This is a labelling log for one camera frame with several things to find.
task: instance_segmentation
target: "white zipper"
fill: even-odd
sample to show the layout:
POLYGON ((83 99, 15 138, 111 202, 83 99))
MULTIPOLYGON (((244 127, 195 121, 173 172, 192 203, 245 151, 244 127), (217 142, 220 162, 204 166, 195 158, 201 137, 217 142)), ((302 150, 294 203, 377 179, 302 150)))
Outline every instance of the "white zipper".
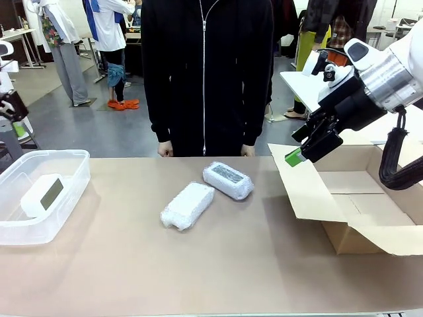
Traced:
POLYGON ((216 2, 210 7, 209 11, 206 14, 206 17, 204 18, 203 14, 203 5, 200 2, 200 10, 201 10, 201 19, 203 21, 203 139, 204 139, 204 146, 203 146, 203 155, 206 155, 206 24, 207 24, 207 17, 209 16, 210 11, 213 9, 213 7, 216 5, 216 3, 219 2, 219 0, 216 0, 216 2))

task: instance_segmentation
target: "hand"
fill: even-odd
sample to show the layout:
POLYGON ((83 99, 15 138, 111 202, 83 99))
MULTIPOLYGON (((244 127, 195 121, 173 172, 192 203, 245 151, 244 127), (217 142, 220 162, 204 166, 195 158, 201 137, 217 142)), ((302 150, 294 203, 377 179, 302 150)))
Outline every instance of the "hand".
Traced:
POLYGON ((157 152, 161 157, 173 157, 173 147, 170 141, 159 143, 157 152))
POLYGON ((242 157, 255 157, 256 156, 256 150, 254 147, 251 147, 249 145, 243 145, 241 148, 241 156, 242 157))
POLYGON ((322 48, 322 44, 321 43, 314 43, 312 50, 313 51, 317 51, 317 50, 319 50, 321 48, 322 48))

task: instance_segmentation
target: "white coat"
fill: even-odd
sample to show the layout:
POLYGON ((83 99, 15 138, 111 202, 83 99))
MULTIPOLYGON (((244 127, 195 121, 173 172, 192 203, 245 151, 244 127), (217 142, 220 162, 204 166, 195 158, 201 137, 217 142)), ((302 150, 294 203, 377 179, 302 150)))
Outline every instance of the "white coat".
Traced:
POLYGON ((37 33, 42 39, 42 45, 46 53, 50 53, 50 47, 47 44, 46 38, 42 32, 41 19, 44 14, 44 7, 46 7, 56 18, 59 27, 63 30, 65 37, 63 41, 65 43, 75 43, 80 40, 78 32, 76 31, 71 19, 66 15, 65 11, 60 7, 59 0, 41 0, 40 3, 32 3, 31 0, 27 0, 27 8, 29 11, 35 12, 38 15, 38 29, 37 33))

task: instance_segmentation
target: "bubble-wrapped package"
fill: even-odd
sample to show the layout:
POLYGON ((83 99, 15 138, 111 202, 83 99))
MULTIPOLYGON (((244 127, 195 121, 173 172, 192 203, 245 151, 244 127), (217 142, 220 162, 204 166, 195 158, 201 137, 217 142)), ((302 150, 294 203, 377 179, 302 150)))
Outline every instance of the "bubble-wrapped package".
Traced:
POLYGON ((161 212, 166 228, 175 226, 179 231, 190 228, 212 203, 214 188, 199 183, 186 186, 161 212))
POLYGON ((230 166, 213 162, 203 171, 204 181, 234 200, 243 200, 253 191, 251 178, 230 166))

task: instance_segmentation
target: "open cardboard box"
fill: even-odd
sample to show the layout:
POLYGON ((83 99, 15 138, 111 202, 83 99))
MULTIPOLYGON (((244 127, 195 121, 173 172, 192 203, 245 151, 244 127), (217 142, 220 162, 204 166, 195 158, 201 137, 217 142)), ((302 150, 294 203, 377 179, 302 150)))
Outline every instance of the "open cardboard box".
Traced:
MULTIPOLYGON (((350 137, 294 168, 285 155, 296 147, 269 144, 296 217, 321 221, 337 254, 423 255, 423 182, 387 189, 379 181, 383 146, 350 137)), ((423 145, 406 138, 399 167, 421 156, 423 145)))

